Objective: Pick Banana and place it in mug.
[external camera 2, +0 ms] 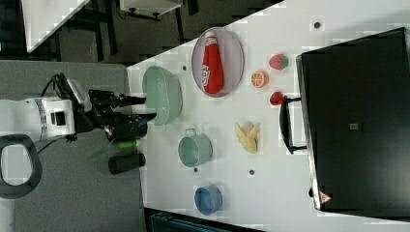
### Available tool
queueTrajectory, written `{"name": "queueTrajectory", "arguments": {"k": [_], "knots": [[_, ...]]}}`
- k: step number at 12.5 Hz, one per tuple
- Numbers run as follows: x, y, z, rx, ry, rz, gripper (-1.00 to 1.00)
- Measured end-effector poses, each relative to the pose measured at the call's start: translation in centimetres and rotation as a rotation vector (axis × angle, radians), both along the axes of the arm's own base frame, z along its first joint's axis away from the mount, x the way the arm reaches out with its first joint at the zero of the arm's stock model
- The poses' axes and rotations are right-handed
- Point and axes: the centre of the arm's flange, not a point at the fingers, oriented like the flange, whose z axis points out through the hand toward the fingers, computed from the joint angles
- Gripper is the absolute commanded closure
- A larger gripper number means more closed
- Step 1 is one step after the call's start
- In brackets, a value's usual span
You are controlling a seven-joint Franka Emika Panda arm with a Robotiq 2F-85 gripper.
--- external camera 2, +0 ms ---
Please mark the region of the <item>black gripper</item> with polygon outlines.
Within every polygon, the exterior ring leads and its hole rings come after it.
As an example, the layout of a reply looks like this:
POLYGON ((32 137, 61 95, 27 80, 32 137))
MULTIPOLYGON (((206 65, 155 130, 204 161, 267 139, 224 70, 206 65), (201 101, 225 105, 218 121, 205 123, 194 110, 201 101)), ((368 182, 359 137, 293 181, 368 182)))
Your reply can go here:
POLYGON ((126 114, 115 111, 117 107, 144 104, 145 98, 116 95, 112 91, 89 90, 92 104, 91 118, 93 125, 105 131, 106 138, 129 140, 144 137, 147 133, 147 122, 154 120, 156 113, 126 114))

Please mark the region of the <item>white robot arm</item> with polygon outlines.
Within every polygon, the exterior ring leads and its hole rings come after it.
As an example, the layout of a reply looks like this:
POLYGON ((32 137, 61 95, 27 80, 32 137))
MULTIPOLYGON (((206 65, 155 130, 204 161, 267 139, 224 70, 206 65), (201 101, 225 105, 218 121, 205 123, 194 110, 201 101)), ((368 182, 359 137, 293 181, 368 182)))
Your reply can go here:
POLYGON ((26 155, 31 171, 19 184, 7 180, 1 169, 1 197, 15 200, 32 192, 43 176, 36 144, 80 133, 103 130, 110 142, 127 142, 146 135, 155 112, 125 114, 119 107, 143 104, 144 98, 91 90, 85 95, 64 93, 58 97, 1 101, 1 161, 26 155))

